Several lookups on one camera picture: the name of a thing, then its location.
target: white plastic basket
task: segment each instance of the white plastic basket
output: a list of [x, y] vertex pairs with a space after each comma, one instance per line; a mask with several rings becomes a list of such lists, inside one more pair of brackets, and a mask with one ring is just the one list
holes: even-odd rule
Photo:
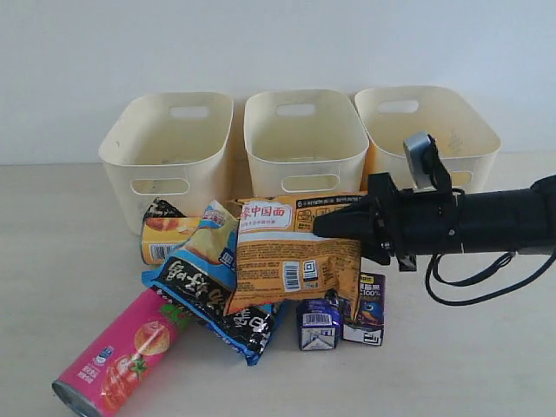
[[342, 93], [306, 89], [252, 96], [244, 137], [255, 196], [359, 190], [369, 140]]
[[230, 198], [228, 137], [233, 99], [219, 93], [161, 93], [131, 102], [99, 149], [129, 228], [162, 197], [187, 216]]
[[454, 187], [480, 192], [500, 149], [500, 139], [458, 94], [441, 87], [365, 89], [355, 107], [371, 136], [370, 172], [390, 172], [399, 188], [412, 188], [403, 142], [426, 131], [437, 140]]

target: white wall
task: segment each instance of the white wall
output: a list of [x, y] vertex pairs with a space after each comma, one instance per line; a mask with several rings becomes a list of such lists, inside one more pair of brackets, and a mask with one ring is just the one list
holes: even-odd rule
[[556, 149], [555, 17], [551, 0], [5, 0], [0, 163], [95, 162], [153, 91], [416, 83], [462, 94], [505, 150]]

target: can lid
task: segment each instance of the can lid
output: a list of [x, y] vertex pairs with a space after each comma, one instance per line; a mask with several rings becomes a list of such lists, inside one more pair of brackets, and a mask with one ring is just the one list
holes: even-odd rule
[[79, 417], [103, 417], [92, 402], [65, 382], [60, 380], [52, 382], [52, 389], [58, 398]]

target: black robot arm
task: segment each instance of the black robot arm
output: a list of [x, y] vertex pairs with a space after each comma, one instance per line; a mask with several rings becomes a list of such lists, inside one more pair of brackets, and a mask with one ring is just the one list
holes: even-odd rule
[[[395, 257], [400, 271], [415, 271], [417, 255], [432, 255], [427, 289], [431, 275], [458, 287], [484, 281], [516, 253], [551, 255], [541, 269], [552, 265], [556, 259], [556, 175], [528, 189], [466, 194], [452, 188], [430, 135], [420, 132], [412, 136], [405, 148], [416, 185], [431, 190], [397, 189], [390, 174], [370, 175], [368, 194], [355, 204], [317, 217], [314, 233], [361, 241], [363, 257], [382, 265]], [[486, 271], [464, 281], [446, 282], [438, 274], [443, 255], [485, 252], [506, 254]]]

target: pink chip can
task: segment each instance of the pink chip can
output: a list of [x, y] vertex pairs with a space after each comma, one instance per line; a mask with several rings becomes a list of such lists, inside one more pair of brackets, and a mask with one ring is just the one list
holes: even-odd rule
[[190, 315], [147, 289], [52, 382], [81, 417], [111, 417], [168, 351]]

